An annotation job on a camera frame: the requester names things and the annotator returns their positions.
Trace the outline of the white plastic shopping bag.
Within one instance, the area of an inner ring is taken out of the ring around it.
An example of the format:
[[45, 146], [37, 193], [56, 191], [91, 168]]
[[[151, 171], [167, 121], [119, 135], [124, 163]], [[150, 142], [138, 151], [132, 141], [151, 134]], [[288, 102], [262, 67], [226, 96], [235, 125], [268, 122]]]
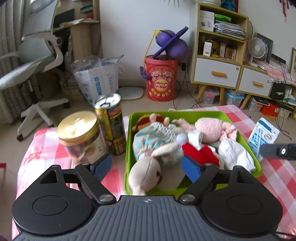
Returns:
[[115, 58], [99, 58], [88, 56], [74, 61], [71, 64], [73, 76], [84, 98], [93, 104], [93, 101], [102, 95], [116, 93], [119, 89], [118, 75], [125, 70], [119, 65], [123, 56]]

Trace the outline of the black yellow tin can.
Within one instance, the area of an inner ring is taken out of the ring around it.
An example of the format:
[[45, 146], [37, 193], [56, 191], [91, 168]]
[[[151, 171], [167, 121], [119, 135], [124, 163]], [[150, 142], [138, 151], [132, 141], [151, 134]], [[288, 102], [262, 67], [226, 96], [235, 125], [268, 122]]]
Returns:
[[117, 93], [101, 95], [93, 102], [93, 107], [109, 151], [114, 155], [123, 154], [126, 151], [126, 139], [121, 96]]

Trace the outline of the grey white office chair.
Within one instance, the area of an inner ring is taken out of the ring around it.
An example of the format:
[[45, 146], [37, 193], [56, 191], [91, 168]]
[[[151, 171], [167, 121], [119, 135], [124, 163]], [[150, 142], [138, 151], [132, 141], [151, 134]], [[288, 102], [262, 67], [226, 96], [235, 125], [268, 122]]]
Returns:
[[[1, 77], [1, 90], [17, 86], [29, 81], [36, 73], [52, 70], [63, 63], [63, 54], [60, 50], [61, 39], [53, 34], [53, 22], [58, 1], [33, 1], [29, 5], [29, 16], [23, 24], [23, 35], [18, 50], [1, 56], [1, 59], [17, 57], [22, 65]], [[17, 130], [16, 139], [23, 140], [23, 129], [38, 114], [49, 127], [54, 124], [46, 115], [44, 109], [59, 105], [70, 107], [66, 98], [38, 101], [35, 91], [29, 82], [32, 104], [21, 112], [22, 124]]]

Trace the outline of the orange faced plush doll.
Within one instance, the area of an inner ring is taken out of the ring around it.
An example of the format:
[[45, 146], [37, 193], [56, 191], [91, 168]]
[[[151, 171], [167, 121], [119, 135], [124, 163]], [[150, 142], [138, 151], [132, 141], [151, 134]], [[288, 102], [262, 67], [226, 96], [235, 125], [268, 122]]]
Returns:
[[136, 125], [132, 127], [132, 130], [136, 133], [154, 122], [162, 123], [164, 126], [168, 126], [170, 123], [170, 118], [164, 118], [160, 114], [156, 113], [152, 113], [150, 115], [145, 114], [139, 118]]

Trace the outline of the glass jar gold lid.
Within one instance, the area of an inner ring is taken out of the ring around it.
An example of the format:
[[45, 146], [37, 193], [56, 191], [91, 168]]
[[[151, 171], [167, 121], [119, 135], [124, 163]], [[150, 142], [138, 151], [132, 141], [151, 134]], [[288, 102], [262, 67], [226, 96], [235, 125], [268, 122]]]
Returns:
[[91, 111], [78, 111], [64, 118], [57, 127], [57, 135], [75, 166], [93, 164], [107, 153], [99, 120]]

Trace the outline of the pink plush toy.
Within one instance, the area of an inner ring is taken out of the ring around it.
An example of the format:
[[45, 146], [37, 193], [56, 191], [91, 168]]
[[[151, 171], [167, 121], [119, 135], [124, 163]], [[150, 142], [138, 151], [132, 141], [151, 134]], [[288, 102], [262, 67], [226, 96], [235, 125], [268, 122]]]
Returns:
[[199, 118], [194, 124], [189, 124], [183, 118], [172, 120], [172, 123], [179, 125], [187, 131], [199, 131], [202, 133], [202, 142], [205, 144], [225, 139], [236, 140], [237, 128], [218, 118]]

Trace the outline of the framed picture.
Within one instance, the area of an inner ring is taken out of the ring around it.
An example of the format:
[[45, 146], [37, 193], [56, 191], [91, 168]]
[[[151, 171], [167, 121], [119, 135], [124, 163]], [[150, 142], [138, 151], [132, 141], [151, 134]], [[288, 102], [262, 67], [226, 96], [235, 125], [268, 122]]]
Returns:
[[296, 49], [292, 48], [291, 58], [290, 58], [290, 74], [293, 78], [296, 77]]

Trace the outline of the red snack bucket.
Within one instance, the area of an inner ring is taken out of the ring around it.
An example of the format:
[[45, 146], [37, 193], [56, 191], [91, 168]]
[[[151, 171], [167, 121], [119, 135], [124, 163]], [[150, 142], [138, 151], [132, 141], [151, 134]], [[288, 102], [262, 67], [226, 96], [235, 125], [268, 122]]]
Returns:
[[144, 66], [140, 67], [140, 75], [146, 80], [147, 97], [158, 102], [175, 99], [175, 85], [179, 61], [160, 55], [144, 58]]

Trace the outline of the low white drawer cabinet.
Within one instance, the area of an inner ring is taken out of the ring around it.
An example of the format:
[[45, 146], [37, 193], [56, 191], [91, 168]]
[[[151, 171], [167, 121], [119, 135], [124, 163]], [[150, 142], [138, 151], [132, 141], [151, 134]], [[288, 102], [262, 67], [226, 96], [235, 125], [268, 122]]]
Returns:
[[269, 95], [273, 87], [272, 82], [268, 82], [268, 74], [259, 67], [243, 64], [236, 85], [236, 91], [246, 94], [244, 101], [240, 105], [243, 110], [252, 96], [259, 96], [270, 99]]

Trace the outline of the white cloth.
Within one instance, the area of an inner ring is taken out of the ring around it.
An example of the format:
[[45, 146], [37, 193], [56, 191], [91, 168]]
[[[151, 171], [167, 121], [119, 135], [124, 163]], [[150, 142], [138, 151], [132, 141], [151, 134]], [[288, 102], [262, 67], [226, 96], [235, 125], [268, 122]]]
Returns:
[[256, 170], [254, 160], [250, 153], [237, 141], [225, 139], [220, 142], [218, 149], [212, 146], [202, 144], [202, 133], [199, 131], [187, 131], [188, 139], [191, 145], [197, 150], [203, 146], [208, 146], [213, 154], [219, 159], [219, 169], [232, 170], [234, 166], [243, 166], [247, 171]]

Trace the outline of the purple balance ball toy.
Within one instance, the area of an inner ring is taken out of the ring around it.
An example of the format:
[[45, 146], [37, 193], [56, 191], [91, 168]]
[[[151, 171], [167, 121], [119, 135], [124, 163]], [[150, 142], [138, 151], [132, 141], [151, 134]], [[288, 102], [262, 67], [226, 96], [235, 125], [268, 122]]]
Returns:
[[171, 30], [156, 30], [155, 41], [160, 46], [160, 49], [153, 54], [153, 58], [156, 59], [163, 52], [171, 59], [180, 60], [184, 58], [188, 53], [187, 43], [181, 39], [181, 37], [189, 30], [188, 27], [182, 28], [182, 30], [174, 33]]

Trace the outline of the red santa hat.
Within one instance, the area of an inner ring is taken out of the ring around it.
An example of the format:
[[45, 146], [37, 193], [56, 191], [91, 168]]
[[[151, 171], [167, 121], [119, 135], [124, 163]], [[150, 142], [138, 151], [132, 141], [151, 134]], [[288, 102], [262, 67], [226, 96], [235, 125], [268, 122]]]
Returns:
[[185, 156], [189, 156], [201, 165], [213, 164], [220, 167], [219, 159], [213, 154], [208, 146], [203, 146], [200, 150], [197, 150], [190, 143], [186, 143], [182, 145], [182, 150]]

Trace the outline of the blue white milk carton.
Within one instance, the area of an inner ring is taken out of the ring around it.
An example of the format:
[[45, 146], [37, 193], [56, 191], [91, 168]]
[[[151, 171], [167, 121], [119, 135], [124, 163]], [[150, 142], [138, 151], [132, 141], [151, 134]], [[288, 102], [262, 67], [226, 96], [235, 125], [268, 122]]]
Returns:
[[263, 144], [273, 144], [279, 136], [280, 131], [265, 118], [260, 118], [256, 123], [247, 143], [259, 162], [263, 160], [260, 147]]

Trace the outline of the cream bunny doll blue dress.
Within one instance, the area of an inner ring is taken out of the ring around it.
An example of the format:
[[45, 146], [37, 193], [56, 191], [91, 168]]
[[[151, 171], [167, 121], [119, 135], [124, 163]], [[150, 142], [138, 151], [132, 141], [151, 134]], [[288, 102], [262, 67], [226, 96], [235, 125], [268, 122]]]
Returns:
[[132, 144], [135, 164], [128, 175], [132, 195], [146, 195], [155, 187], [177, 189], [185, 177], [181, 160], [187, 142], [186, 131], [174, 124], [154, 122], [138, 131]]

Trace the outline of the wooden cabinet white drawers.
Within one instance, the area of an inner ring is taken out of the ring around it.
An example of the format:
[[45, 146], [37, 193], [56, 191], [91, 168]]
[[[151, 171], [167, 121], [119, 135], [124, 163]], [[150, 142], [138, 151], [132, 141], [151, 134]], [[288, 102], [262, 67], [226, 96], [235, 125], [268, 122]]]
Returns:
[[188, 76], [200, 102], [205, 90], [238, 90], [246, 50], [248, 17], [217, 4], [196, 1], [190, 10]]

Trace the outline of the green plastic cookie box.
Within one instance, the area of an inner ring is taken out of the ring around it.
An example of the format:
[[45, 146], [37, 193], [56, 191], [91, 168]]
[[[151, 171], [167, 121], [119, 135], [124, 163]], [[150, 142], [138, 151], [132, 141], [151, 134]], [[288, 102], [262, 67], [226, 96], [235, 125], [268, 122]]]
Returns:
[[[135, 164], [135, 157], [132, 150], [132, 142], [134, 139], [134, 134], [132, 133], [132, 127], [137, 123], [138, 119], [144, 115], [149, 115], [152, 112], [136, 112], [129, 116], [128, 126], [125, 128], [127, 137], [126, 137], [126, 155], [125, 155], [125, 192], [127, 195], [132, 194], [132, 190], [128, 185], [128, 175], [132, 166]], [[238, 118], [234, 113], [224, 113], [222, 111], [210, 111], [210, 110], [200, 110], [200, 111], [157, 111], [157, 114], [165, 117], [168, 116], [170, 119], [184, 118], [187, 122], [193, 123], [198, 118], [209, 117], [209, 118], [218, 118], [222, 121], [233, 124], [236, 128], [239, 128]], [[262, 168], [258, 159], [255, 157], [254, 153], [248, 146], [244, 137], [246, 136], [246, 132], [244, 130], [238, 129], [237, 142], [239, 142], [253, 158], [255, 171], [251, 172], [252, 175], [256, 178], [260, 177], [262, 174]], [[187, 189], [192, 182], [188, 177], [184, 177], [182, 182], [178, 187], [174, 189], [161, 190], [158, 186], [152, 189], [149, 192], [149, 195], [174, 195], [176, 197], [180, 196], [181, 193]]]

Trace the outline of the small white desk fan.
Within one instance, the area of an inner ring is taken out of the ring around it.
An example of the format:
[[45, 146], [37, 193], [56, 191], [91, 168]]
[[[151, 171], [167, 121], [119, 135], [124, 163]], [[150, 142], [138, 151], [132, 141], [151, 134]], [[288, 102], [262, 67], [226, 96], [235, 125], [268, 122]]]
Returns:
[[259, 59], [262, 61], [267, 60], [268, 47], [262, 39], [258, 37], [251, 38], [248, 42], [247, 50], [248, 58], [246, 62], [248, 64], [255, 66], [255, 63], [253, 62], [254, 59]]

